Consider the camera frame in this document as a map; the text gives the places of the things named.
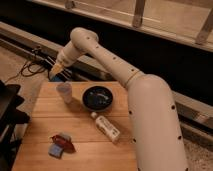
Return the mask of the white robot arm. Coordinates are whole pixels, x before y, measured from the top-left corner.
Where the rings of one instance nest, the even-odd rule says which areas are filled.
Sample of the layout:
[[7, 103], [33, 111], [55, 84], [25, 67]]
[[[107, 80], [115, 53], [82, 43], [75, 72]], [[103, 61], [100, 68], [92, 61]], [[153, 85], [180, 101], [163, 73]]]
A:
[[172, 90], [161, 77], [146, 74], [99, 44], [98, 35], [76, 27], [58, 52], [56, 75], [89, 54], [127, 91], [138, 171], [189, 171]]

